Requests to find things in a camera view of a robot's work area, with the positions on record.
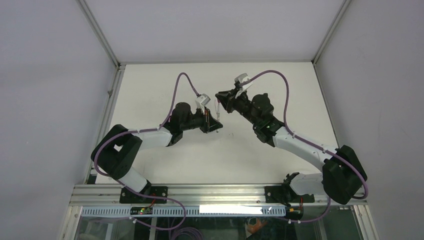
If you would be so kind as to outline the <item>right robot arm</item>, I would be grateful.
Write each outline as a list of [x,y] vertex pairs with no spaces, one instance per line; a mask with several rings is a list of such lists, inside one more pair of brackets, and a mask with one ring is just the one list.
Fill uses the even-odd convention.
[[320,170],[319,174],[292,173],[287,175],[283,198],[296,202],[305,194],[326,194],[335,202],[345,205],[357,199],[356,193],[368,179],[355,151],[343,145],[339,148],[313,143],[293,131],[285,122],[278,120],[274,106],[267,93],[252,99],[238,90],[220,91],[215,94],[228,112],[238,112],[252,124],[253,132],[263,143],[288,151]]

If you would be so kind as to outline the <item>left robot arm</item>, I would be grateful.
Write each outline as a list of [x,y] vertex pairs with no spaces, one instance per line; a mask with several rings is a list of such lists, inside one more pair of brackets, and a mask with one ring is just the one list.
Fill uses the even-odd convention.
[[208,108],[191,111],[186,102],[179,102],[160,129],[130,130],[114,125],[91,153],[91,160],[113,180],[131,190],[131,197],[145,203],[151,196],[151,183],[133,168],[137,154],[146,149],[170,147],[182,139],[184,131],[200,129],[208,134],[223,125]]

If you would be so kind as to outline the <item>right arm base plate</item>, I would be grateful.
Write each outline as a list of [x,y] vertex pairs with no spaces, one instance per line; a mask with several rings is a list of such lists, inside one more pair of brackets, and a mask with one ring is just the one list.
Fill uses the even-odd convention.
[[264,196],[266,203],[279,203],[282,205],[314,203],[314,195],[298,195],[288,185],[266,185],[264,187]]

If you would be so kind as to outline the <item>white pen green end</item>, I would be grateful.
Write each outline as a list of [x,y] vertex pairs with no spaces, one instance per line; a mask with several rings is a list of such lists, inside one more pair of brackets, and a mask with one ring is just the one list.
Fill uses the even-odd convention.
[[220,123],[220,101],[216,99],[214,102],[214,106],[215,106],[216,120],[218,123]]

